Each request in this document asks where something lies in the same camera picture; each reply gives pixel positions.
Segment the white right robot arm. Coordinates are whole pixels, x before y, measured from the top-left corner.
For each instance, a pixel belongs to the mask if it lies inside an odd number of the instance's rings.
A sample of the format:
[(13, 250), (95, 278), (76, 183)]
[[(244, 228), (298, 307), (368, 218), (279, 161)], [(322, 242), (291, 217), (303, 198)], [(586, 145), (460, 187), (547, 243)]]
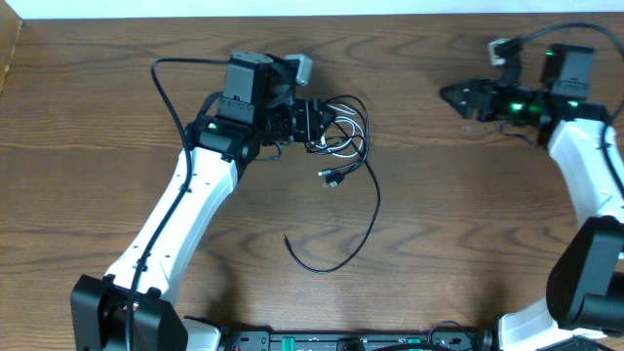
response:
[(581, 339), (623, 333), (623, 160), (605, 106), (588, 101), (594, 51), (552, 45), (541, 88), (520, 85), (520, 39), (487, 46), (502, 68), (498, 79), (469, 79), (441, 88), (462, 118), (538, 129), (559, 167), (575, 210), (578, 233), (553, 267), (545, 297), (499, 318), (500, 350), (545, 350)]

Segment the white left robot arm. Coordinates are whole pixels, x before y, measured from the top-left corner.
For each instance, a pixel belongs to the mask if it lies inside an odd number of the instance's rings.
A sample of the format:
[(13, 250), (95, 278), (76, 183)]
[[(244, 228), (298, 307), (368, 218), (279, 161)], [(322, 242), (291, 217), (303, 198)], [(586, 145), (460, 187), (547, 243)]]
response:
[(312, 61), (235, 51), (224, 88), (179, 126), (174, 174), (141, 230), (101, 278), (82, 276), (70, 295), (79, 350), (221, 350), (220, 328), (181, 318), (175, 305), (187, 266), (216, 210), (263, 146), (321, 138), (335, 118), (298, 98)]

